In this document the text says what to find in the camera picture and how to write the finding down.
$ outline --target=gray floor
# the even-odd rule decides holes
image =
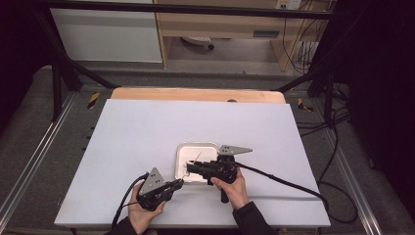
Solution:
[[[120,64],[112,64],[112,67],[98,65],[99,68],[97,64],[90,66],[95,67],[93,69],[98,70],[97,73],[102,77],[124,86],[269,90],[293,79],[292,71],[280,72],[275,69],[278,68],[277,61],[266,41],[217,39],[215,49],[209,51],[207,48],[187,45],[177,39],[173,41],[170,59],[170,67],[167,69],[154,65],[134,65],[133,69],[130,65]],[[76,94],[65,122],[14,210],[5,234],[13,231],[20,234],[68,232],[65,228],[53,224],[59,210],[58,203],[68,191],[82,158],[82,149],[88,145],[87,136],[93,134],[91,127],[95,126],[105,100],[112,93],[112,90],[98,87],[87,78],[83,77],[82,80],[86,85],[83,91]],[[319,116],[316,112],[298,109],[298,96],[302,97],[305,105],[313,105],[301,93],[306,86],[307,84],[303,84],[294,92],[287,93],[286,98],[292,105],[296,121],[318,122]],[[101,95],[94,109],[88,110],[87,104],[95,90],[100,90]],[[51,123],[51,91],[51,74],[48,70],[41,70],[35,76],[23,104],[0,136],[0,202],[6,200]],[[318,177],[333,151],[328,137],[324,131],[318,131],[303,137],[302,140],[313,173]],[[339,125],[339,140],[383,233],[415,234],[413,220],[383,173],[368,166],[368,159],[352,124],[343,122]],[[331,165],[324,179],[346,190],[346,184],[336,163]],[[351,204],[343,195],[325,186],[321,191],[329,199],[330,214],[344,219],[352,216]],[[332,226],[323,228],[322,232],[366,233],[359,219],[352,224],[341,224],[333,220]],[[314,230],[292,228],[288,233],[311,234]],[[162,231],[162,234],[177,234],[177,231]]]

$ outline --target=power outlet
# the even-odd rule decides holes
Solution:
[[[278,0],[277,6],[275,6],[275,9],[287,10],[289,4],[290,4],[290,0]]]
[[[298,10],[300,7],[301,0],[290,0],[287,6],[288,10]]]

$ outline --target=white cabinet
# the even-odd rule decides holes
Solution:
[[[152,3],[151,0],[106,1]],[[51,12],[67,53],[74,60],[161,63],[154,13],[67,9],[51,9]]]

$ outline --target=person's left hand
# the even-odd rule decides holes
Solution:
[[[147,211],[143,209],[138,203],[137,203],[137,194],[138,189],[140,188],[141,184],[137,184],[134,186],[131,199],[129,201],[130,204],[128,206],[128,218],[134,227],[134,230],[137,234],[141,235],[146,231],[147,227],[152,222],[153,218],[157,215],[162,213],[162,210],[164,208],[164,205],[166,201],[162,202],[155,211]]]

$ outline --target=white tabletop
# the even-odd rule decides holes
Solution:
[[[174,179],[183,142],[251,148],[236,161],[318,192],[289,105],[108,100],[55,223],[109,227],[128,186],[157,167]],[[242,169],[250,200],[273,226],[330,226],[316,197]],[[153,227],[234,227],[230,204],[208,185],[176,191]],[[124,209],[120,219],[127,215]]]

